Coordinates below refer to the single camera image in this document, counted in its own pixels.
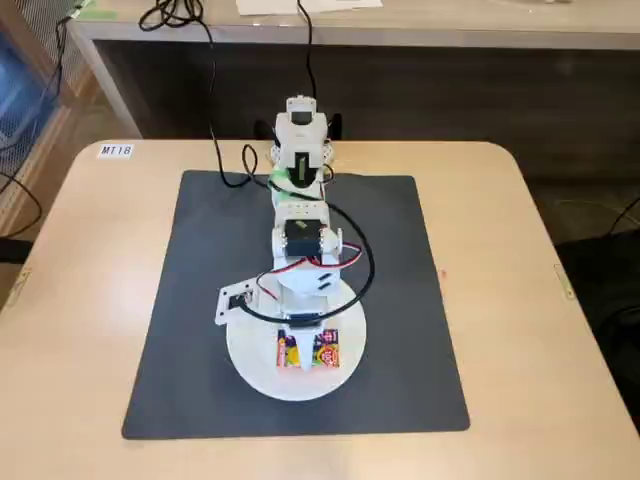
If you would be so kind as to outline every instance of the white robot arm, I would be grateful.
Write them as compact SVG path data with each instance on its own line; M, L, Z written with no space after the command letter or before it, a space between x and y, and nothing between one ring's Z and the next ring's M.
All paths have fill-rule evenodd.
M275 301L283 328L296 339L300 365L305 370L311 368L315 336L324 330L324 320L313 319L329 311L328 296L339 288L343 249L342 231L331 229L329 208L324 201L325 166L333 160L333 149L327 142L326 116L316 108L313 98L289 98L287 111L276 119L277 142L271 149L275 221L270 273L277 275L272 275L275 291L267 291L272 298L263 298L260 277L241 282L223 289L216 316L219 324L232 321L236 312L229 307L238 295L244 295L243 299L258 309L267 300Z

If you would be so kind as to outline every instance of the green tape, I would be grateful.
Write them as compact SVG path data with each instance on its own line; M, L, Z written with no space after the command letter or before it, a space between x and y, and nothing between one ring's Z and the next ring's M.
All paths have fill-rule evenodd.
M286 170L273 170L271 172L271 176L269 176L269 180L273 180L273 183L275 183L276 185L278 184L278 182L276 181L279 178L283 178L283 179L289 179L289 172L287 172ZM284 200L287 198L291 198L291 195L289 195L288 193L284 193L284 192L280 192L278 194L278 199L279 200Z
M114 10L98 10L98 2L91 0L78 16L81 20L117 20L118 12Z
M83 10L80 20L117 20L118 14L113 10Z

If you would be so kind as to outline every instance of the beige table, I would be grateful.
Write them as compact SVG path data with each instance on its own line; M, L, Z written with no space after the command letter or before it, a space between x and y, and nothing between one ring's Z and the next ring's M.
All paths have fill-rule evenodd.
M229 169L241 147L222 142ZM76 160L0 316L3 480L637 480L640 440L527 187L484 143L336 144L338 172L415 176L468 431L123 440L182 172L216 162L205 141L100 148Z
M383 8L312 14L316 44L413 47L640 49L637 0L383 0ZM204 42L199 25L142 32L154 0L94 0L71 34L119 118L140 136L96 40ZM240 16L235 0L203 0L217 42L306 43L300 16Z

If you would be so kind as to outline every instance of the candy box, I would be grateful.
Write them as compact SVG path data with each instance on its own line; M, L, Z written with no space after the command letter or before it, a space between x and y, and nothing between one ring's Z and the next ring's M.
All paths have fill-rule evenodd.
M278 356L276 365L282 368L300 368L296 339L278 330ZM313 344L313 367L337 368L340 366L338 330L327 329L316 335Z

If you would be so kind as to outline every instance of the black mat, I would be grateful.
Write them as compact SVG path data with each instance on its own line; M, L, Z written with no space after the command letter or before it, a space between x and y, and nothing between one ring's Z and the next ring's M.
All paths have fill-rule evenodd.
M186 172L122 434L129 439L465 430L469 417L411 177L338 175L328 198L361 225L377 276L363 301L367 345L353 376L317 400L254 391L214 324L219 288L271 268L273 209L255 186ZM357 241L342 219L345 239ZM366 259L345 270L358 289Z

